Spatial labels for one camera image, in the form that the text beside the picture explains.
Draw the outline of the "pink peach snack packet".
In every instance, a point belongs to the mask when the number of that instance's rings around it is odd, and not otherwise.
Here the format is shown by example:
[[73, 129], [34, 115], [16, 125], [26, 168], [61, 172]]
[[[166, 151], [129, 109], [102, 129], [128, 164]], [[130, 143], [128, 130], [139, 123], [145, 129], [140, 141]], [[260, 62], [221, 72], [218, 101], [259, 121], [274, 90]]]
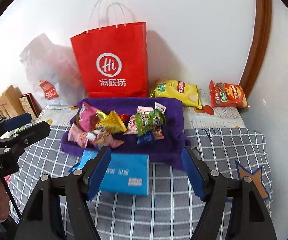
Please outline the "pink peach snack packet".
[[88, 145], [88, 132], [83, 132], [76, 124], [72, 124], [68, 132], [68, 141], [75, 142], [81, 148]]

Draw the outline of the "panda print snack packet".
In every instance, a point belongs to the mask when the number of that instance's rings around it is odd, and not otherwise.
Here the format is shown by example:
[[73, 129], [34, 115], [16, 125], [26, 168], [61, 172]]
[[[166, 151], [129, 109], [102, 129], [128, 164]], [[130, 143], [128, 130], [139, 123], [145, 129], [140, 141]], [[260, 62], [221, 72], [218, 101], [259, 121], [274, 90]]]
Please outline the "panda print snack packet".
[[112, 134], [100, 125], [95, 127], [92, 131], [87, 132], [88, 143], [92, 144], [95, 148], [102, 148], [108, 146], [111, 148], [117, 148], [124, 144], [124, 141], [114, 139]]

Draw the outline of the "slim pink candy packet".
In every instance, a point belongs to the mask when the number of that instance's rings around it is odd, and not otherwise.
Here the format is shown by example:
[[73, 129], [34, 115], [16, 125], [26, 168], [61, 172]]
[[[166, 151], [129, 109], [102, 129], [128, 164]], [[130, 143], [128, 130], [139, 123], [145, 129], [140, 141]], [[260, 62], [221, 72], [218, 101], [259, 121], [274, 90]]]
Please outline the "slim pink candy packet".
[[162, 114], [164, 114], [166, 107], [158, 102], [155, 102], [155, 109], [158, 109]]

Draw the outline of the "pink yellow snack packet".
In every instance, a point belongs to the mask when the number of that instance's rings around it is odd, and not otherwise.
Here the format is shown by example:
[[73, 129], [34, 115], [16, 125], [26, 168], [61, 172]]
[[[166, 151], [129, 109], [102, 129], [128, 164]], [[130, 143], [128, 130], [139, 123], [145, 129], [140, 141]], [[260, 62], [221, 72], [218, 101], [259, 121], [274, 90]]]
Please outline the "pink yellow snack packet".
[[98, 108], [83, 102], [76, 117], [76, 124], [82, 131], [91, 132], [106, 117], [107, 115]]

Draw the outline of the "white red lychee packet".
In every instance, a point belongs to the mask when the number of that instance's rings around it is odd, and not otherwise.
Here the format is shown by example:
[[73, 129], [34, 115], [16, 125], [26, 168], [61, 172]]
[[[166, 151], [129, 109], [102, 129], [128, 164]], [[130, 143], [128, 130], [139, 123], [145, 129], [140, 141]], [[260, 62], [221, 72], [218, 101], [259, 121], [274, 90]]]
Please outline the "white red lychee packet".
[[127, 131], [123, 133], [124, 135], [134, 135], [138, 134], [137, 131], [137, 123], [136, 123], [136, 118], [135, 115], [132, 115], [129, 118], [128, 126], [127, 126]]

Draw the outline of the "green snack packet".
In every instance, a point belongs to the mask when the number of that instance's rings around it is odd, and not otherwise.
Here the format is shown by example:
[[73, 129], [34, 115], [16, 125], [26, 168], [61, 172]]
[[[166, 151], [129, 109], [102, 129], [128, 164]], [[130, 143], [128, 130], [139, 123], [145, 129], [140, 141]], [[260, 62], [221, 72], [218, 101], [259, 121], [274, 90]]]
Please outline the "green snack packet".
[[165, 116], [159, 109], [136, 113], [135, 119], [139, 136], [151, 131], [153, 127], [162, 126], [165, 123]]

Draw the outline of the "wooden furniture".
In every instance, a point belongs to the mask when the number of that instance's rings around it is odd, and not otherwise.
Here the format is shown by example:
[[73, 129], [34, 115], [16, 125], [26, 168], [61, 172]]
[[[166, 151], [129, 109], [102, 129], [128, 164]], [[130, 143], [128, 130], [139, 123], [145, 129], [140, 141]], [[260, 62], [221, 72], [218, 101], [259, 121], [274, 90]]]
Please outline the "wooden furniture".
[[0, 118], [10, 119], [25, 113], [19, 100], [21, 96], [20, 90], [12, 85], [0, 95]]

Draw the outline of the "white Miniso plastic bag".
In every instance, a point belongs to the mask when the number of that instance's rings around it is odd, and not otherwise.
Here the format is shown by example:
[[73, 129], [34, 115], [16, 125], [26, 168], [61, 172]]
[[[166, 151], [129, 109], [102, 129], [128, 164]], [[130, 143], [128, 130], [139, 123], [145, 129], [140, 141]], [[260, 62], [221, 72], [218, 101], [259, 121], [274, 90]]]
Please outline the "white Miniso plastic bag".
[[41, 34], [23, 49], [20, 62], [41, 107], [74, 106], [87, 96], [71, 47], [53, 44]]

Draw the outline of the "grey checked bed cover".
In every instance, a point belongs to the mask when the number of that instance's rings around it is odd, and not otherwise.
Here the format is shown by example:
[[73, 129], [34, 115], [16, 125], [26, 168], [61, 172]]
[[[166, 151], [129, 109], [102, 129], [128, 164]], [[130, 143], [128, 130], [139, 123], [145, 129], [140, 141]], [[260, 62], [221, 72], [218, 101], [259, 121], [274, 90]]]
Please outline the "grey checked bed cover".
[[[19, 171], [9, 189], [23, 210], [42, 174], [61, 177], [78, 162], [60, 149], [66, 127], [52, 126], [50, 135], [28, 147], [19, 159]], [[250, 175], [264, 189], [264, 202], [272, 203], [271, 168], [265, 136], [246, 128], [187, 129], [185, 134], [205, 163], [223, 176]], [[101, 191], [88, 203], [102, 239], [189, 239], [204, 203], [194, 194], [183, 171], [167, 165], [149, 165], [147, 196]]]

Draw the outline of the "blue tissue pack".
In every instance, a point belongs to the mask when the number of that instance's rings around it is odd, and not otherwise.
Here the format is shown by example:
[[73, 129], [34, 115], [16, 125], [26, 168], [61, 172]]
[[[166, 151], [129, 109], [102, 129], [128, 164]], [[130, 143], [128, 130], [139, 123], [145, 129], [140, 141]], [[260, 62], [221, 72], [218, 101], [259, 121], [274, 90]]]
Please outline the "blue tissue pack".
[[146, 196], [149, 193], [149, 156], [146, 154], [105, 154], [88, 179], [87, 196], [98, 191]]

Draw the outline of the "newspaper sheet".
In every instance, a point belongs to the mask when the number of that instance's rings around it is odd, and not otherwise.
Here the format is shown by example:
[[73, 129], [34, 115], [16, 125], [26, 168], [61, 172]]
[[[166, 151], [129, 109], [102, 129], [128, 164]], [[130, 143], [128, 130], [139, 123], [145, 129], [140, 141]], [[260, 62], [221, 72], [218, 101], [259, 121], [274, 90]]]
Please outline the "newspaper sheet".
[[[208, 91], [200, 90], [202, 109], [184, 107], [184, 129], [245, 128], [238, 110], [232, 107], [211, 107]], [[49, 121], [51, 125], [68, 127], [78, 110], [70, 106], [46, 105], [36, 122]]]

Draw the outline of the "red Haidilao paper bag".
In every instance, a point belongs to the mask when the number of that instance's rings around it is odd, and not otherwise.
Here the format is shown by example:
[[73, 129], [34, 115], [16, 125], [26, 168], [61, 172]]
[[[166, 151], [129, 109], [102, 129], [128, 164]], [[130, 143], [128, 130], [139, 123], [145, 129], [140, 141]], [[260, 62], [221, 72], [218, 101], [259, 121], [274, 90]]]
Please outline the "red Haidilao paper bag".
[[148, 95], [145, 22], [87, 29], [72, 37], [71, 45], [89, 97], [145, 98]]

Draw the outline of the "small pink sachet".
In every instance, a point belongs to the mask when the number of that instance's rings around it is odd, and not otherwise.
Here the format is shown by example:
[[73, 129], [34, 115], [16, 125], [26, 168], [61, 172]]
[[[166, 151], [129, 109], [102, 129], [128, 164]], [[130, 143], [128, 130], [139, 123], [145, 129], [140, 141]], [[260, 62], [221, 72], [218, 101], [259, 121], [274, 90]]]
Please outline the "small pink sachet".
[[138, 106], [137, 113], [150, 113], [153, 109], [153, 107]]

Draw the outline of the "yellow chips bag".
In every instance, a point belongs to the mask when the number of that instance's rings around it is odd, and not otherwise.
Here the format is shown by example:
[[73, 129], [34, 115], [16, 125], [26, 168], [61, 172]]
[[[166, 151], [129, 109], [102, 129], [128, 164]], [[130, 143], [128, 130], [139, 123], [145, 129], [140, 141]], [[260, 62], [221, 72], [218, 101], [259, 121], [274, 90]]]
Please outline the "yellow chips bag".
[[158, 79], [150, 98], [173, 98], [181, 101], [184, 106], [202, 109], [199, 87], [183, 81]]

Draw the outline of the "brown wooden door frame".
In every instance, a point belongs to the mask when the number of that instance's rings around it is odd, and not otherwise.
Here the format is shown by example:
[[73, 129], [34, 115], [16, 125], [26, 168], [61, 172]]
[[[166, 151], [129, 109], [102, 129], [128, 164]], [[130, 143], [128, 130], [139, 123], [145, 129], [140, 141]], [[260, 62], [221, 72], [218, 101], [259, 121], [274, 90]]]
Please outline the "brown wooden door frame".
[[269, 42], [272, 20], [272, 0], [256, 0], [253, 39], [239, 85], [249, 97], [261, 70]]

